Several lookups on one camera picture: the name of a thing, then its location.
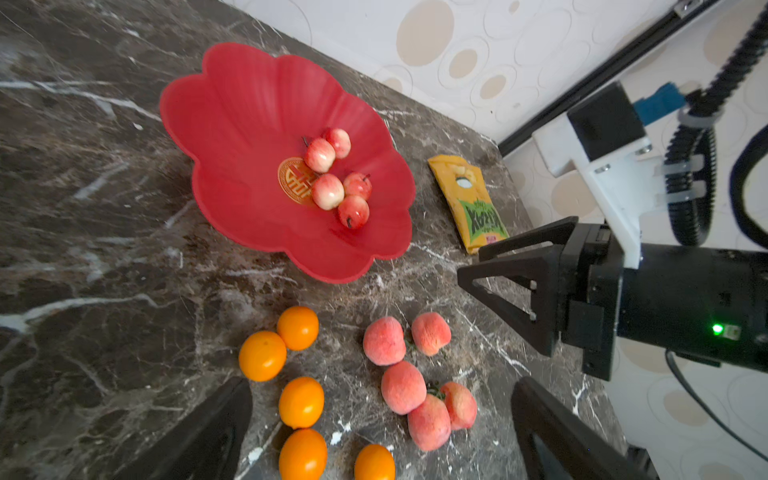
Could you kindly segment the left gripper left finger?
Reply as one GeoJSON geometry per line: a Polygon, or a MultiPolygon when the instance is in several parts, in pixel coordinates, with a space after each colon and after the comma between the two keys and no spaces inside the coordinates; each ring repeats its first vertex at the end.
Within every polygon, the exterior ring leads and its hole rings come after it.
{"type": "Polygon", "coordinates": [[[248,381],[231,378],[116,477],[233,479],[252,411],[248,381]]]}

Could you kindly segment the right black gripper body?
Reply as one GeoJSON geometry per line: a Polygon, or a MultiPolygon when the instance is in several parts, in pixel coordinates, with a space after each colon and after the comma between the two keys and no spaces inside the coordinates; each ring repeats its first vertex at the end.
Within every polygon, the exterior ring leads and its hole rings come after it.
{"type": "Polygon", "coordinates": [[[584,374],[608,381],[623,288],[623,249],[608,226],[579,223],[561,260],[567,268],[561,340],[582,350],[584,374]]]}

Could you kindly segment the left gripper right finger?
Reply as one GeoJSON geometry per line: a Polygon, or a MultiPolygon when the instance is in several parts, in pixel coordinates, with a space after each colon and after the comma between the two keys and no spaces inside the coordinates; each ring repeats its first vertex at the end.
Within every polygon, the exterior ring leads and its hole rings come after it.
{"type": "Polygon", "coordinates": [[[532,377],[520,379],[511,410],[530,479],[645,479],[532,377]]]}

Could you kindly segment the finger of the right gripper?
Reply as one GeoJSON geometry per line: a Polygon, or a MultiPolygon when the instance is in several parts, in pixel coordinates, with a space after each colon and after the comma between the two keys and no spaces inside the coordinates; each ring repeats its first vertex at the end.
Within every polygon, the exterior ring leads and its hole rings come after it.
{"type": "Polygon", "coordinates": [[[579,218],[577,216],[570,216],[514,237],[486,245],[478,251],[479,260],[491,260],[513,250],[532,247],[546,242],[554,245],[565,245],[578,222],[579,218]]]}
{"type": "Polygon", "coordinates": [[[524,248],[498,242],[479,250],[477,263],[457,270],[458,285],[492,310],[538,353],[553,355],[559,336],[558,281],[561,245],[524,248]],[[529,292],[527,307],[485,282],[500,279],[529,292]]]}

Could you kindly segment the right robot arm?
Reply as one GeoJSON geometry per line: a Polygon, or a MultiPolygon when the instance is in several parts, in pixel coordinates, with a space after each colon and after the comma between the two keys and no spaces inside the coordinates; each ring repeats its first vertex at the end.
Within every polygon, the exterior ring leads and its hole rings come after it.
{"type": "Polygon", "coordinates": [[[690,94],[674,84],[631,101],[611,82],[532,135],[554,176],[577,173],[604,220],[570,216],[485,246],[461,267],[459,286],[540,354],[581,349],[582,370],[609,380],[623,337],[678,358],[767,368],[767,233],[744,190],[767,156],[757,132],[729,174],[739,230],[752,251],[706,246],[716,200],[717,122],[767,52],[760,11],[712,82],[690,94]]]}

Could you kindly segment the small red apple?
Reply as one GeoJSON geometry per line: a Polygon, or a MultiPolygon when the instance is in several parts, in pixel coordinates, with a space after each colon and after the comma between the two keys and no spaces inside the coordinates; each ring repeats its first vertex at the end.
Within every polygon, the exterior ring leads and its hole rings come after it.
{"type": "Polygon", "coordinates": [[[351,151],[351,138],[346,130],[330,128],[324,133],[324,139],[331,144],[337,159],[345,159],[351,151]]]}
{"type": "Polygon", "coordinates": [[[359,195],[349,195],[337,207],[340,223],[348,229],[356,230],[364,226],[370,217],[368,202],[359,195]]]}
{"type": "Polygon", "coordinates": [[[347,175],[343,181],[346,196],[359,196],[368,201],[371,197],[373,186],[369,175],[353,172],[347,175]]]}

